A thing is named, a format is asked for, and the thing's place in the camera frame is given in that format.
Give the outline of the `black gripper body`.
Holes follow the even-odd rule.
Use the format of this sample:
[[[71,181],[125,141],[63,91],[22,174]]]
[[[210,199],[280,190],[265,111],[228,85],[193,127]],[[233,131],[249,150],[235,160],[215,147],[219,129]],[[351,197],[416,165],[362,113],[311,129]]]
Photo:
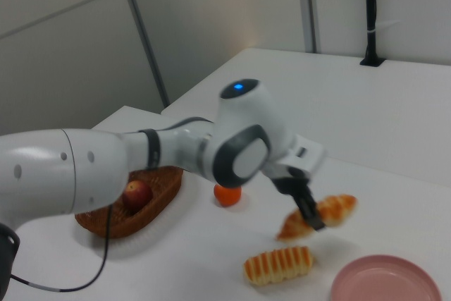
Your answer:
[[[267,164],[262,173],[271,180],[276,189],[283,195],[295,199],[306,199],[311,196],[309,189],[310,174],[304,169],[289,164]]]

